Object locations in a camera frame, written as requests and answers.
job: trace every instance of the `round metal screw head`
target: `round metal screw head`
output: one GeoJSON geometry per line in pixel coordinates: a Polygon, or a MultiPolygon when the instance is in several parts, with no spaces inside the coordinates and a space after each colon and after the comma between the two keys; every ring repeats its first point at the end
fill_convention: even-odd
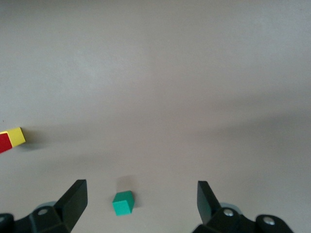
{"type": "Polygon", "coordinates": [[[224,214],[228,217],[232,217],[233,216],[233,211],[229,210],[229,209],[225,209],[224,210],[224,214]]]}
{"type": "Polygon", "coordinates": [[[275,225],[274,220],[273,220],[272,218],[270,218],[270,217],[264,217],[264,218],[263,218],[263,221],[264,221],[265,223],[269,224],[269,225],[275,225]]]}
{"type": "Polygon", "coordinates": [[[48,212],[47,209],[42,209],[38,212],[38,215],[45,215],[48,212]]]}

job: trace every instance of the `black bracket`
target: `black bracket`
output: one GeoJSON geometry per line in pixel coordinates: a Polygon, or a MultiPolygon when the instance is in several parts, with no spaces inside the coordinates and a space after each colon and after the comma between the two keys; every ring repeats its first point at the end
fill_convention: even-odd
{"type": "Polygon", "coordinates": [[[14,221],[0,214],[0,233],[70,233],[87,206],[86,180],[77,180],[54,206],[43,206],[14,221]]]}
{"type": "Polygon", "coordinates": [[[206,181],[198,182],[197,206],[203,224],[193,233],[293,233],[276,216],[259,215],[253,222],[232,208],[222,208],[206,181]]]}

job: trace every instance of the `toy block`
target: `toy block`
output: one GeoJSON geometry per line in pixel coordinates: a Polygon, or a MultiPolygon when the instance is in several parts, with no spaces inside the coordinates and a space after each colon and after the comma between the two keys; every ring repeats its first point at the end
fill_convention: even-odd
{"type": "Polygon", "coordinates": [[[117,216],[129,215],[134,207],[134,198],[131,191],[120,192],[112,201],[117,216]]]}
{"type": "Polygon", "coordinates": [[[23,144],[25,141],[21,128],[0,132],[0,153],[23,144]]]}

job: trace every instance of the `teal cube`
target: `teal cube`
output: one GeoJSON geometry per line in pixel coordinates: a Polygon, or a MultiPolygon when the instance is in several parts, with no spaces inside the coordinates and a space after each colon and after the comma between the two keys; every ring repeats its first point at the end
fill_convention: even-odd
{"type": "Polygon", "coordinates": [[[116,194],[112,201],[112,205],[117,216],[129,215],[132,213],[134,202],[135,201],[132,192],[125,191],[116,194]]]}

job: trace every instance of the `yellow block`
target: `yellow block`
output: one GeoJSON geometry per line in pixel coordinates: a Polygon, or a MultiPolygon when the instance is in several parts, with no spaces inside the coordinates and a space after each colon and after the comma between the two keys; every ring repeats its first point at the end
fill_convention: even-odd
{"type": "Polygon", "coordinates": [[[7,133],[9,135],[9,139],[12,144],[12,147],[16,147],[26,142],[23,132],[21,131],[20,127],[1,132],[0,134],[2,133],[7,133]]]}

